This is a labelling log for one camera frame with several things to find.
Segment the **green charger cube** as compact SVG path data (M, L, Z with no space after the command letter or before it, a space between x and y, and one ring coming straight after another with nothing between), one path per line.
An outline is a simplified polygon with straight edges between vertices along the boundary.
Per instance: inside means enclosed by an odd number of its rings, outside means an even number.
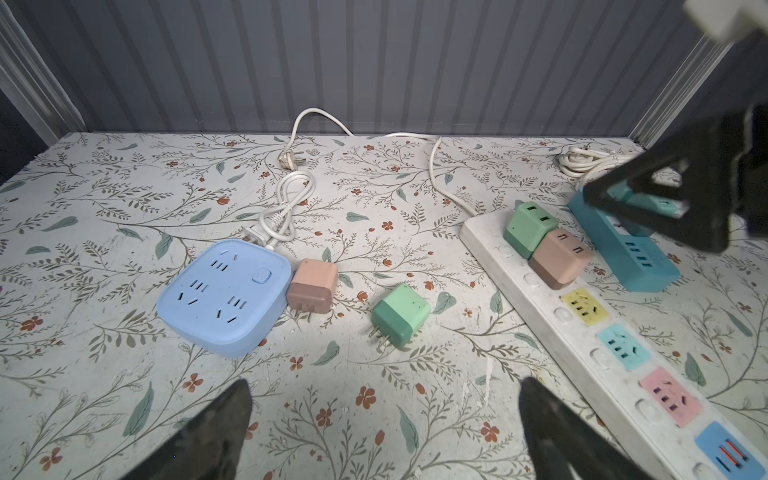
M430 313L431 307L424 298L407 284L400 284L374 306L369 336L380 335L395 348L404 350Z
M559 226L559 220L534 201L518 205L503 238L524 259L530 259L544 237Z

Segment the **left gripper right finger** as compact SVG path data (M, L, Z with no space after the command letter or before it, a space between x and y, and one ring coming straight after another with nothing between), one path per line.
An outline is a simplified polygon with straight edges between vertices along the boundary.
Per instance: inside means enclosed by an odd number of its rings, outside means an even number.
M537 479L648 479L533 377L521 381L518 407Z

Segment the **teal USB power strip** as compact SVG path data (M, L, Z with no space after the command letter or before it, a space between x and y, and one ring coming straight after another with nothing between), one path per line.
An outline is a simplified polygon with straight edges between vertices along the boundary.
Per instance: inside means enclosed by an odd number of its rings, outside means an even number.
M581 190L568 208L627 291L658 293L680 279L677 267L650 237L629 234L617 218L588 205Z

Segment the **white multicolour power strip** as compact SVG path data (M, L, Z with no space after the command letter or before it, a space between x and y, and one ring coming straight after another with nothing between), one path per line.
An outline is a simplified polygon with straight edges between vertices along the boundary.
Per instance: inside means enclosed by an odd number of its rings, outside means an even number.
M553 290L503 237L511 211L460 239L629 457L659 479L764 479L767 458L582 280Z

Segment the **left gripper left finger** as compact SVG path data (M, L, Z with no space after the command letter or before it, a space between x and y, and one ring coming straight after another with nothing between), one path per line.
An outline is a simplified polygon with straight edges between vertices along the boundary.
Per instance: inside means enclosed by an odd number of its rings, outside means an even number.
M124 477L235 478L251 412L248 382L239 379Z

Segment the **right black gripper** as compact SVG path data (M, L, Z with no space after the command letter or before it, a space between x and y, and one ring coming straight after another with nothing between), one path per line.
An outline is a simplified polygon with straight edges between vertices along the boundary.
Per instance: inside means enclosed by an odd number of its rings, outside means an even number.
M678 217L613 198L610 188L679 201ZM585 202L694 249L721 253L729 220L740 216L748 236L767 236L767 106L687 125L629 162L587 183Z

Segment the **pink charger cube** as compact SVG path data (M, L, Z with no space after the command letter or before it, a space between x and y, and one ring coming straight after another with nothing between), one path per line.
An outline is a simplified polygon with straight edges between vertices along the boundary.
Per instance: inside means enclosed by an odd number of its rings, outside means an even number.
M338 282L338 267L322 260L302 260L287 290L288 306L308 313L331 311Z
M594 257L594 251L571 232L557 228L547 233L528 260L531 269L552 290L573 283Z

